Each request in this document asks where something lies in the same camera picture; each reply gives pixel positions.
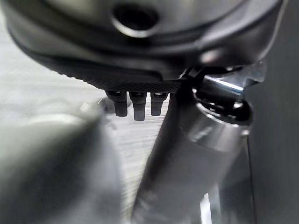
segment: black plastic tab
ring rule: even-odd
[[[150,93],[151,115],[160,116],[163,102],[167,99],[168,93]]]
[[[105,91],[108,98],[114,103],[115,114],[118,117],[126,117],[128,115],[127,109],[127,93],[120,91]]]
[[[130,98],[133,102],[134,120],[145,120],[146,92],[130,92]]]

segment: wooden surface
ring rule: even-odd
[[[23,54],[9,37],[2,14],[0,49],[0,123],[25,119],[34,108],[48,102],[79,104],[105,97],[104,91],[50,71]],[[145,121],[133,120],[132,106],[126,118],[108,116],[107,128],[121,160],[125,211],[132,204],[144,164],[167,111],[166,102],[162,116],[150,116],[149,99]]]

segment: textured rubber surface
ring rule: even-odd
[[[21,46],[18,47],[39,64],[59,74],[76,79],[107,91],[175,93],[179,81],[164,81],[156,72],[107,67],[88,61],[42,56]]]

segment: tripod leg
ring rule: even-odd
[[[216,114],[191,89],[171,98],[137,192],[134,224],[176,224],[188,217],[239,154],[251,123],[246,102],[240,113]]]

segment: gray background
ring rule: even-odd
[[[265,83],[247,90],[255,108],[250,136],[254,200],[259,224],[299,222],[299,1],[290,0],[274,48],[268,55]],[[0,122],[30,116],[36,105],[58,100],[94,102],[104,92],[36,64],[12,43],[0,15]],[[132,203],[142,168],[157,135],[161,117],[145,122],[109,116],[110,135],[122,161],[126,208]]]
[[[299,1],[290,0],[267,56],[266,82],[252,87],[250,137],[255,204],[260,224],[299,223]]]

